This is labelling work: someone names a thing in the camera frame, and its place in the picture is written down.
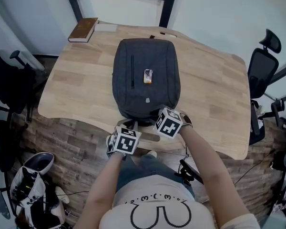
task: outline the floor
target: floor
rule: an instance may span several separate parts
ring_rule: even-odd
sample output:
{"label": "floor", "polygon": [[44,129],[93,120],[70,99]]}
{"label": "floor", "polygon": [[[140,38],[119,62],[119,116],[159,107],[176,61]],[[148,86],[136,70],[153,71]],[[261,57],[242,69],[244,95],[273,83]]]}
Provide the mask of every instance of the floor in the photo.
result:
{"label": "floor", "polygon": [[[53,59],[42,59],[41,62],[51,71]],[[92,125],[69,120],[47,119],[37,112],[36,102],[33,110],[32,123],[23,133],[21,146],[34,148],[37,152],[47,151],[55,155],[55,161],[49,174],[53,181],[69,193],[89,191],[99,172],[106,164],[108,158],[104,141],[107,132]],[[13,127],[18,128],[24,124],[25,111],[14,115]],[[286,149],[286,130],[280,130],[270,120],[265,120],[266,137],[263,141],[250,146],[245,160],[233,160],[226,155],[219,154],[228,171],[236,182],[246,171],[262,161],[272,149]],[[139,156],[147,151],[137,149],[133,157],[135,162]],[[179,160],[184,157],[184,150],[158,153],[158,158],[174,170],[178,170]],[[255,214],[260,223],[263,222],[269,207],[265,205],[273,196],[272,187],[277,184],[283,172],[271,170],[269,163],[273,154],[265,157],[261,164],[254,167],[236,185],[236,189],[251,213]],[[186,160],[194,165],[191,157]],[[192,183],[197,202],[203,202],[208,197],[204,186],[199,182]],[[87,193],[70,195],[70,203],[65,206],[75,216],[67,217],[67,222],[73,225],[84,207]],[[204,203],[210,210],[208,202]]]}

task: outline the backpack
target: backpack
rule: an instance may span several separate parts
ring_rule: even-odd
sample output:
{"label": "backpack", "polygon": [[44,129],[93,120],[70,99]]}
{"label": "backpack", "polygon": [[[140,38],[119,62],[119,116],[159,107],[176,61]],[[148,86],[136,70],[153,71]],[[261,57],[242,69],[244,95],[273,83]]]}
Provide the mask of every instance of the backpack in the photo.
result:
{"label": "backpack", "polygon": [[[151,83],[144,83],[144,74],[150,70]],[[122,40],[114,58],[112,91],[121,115],[140,123],[156,121],[164,106],[174,109],[180,96],[180,79],[173,43]]]}

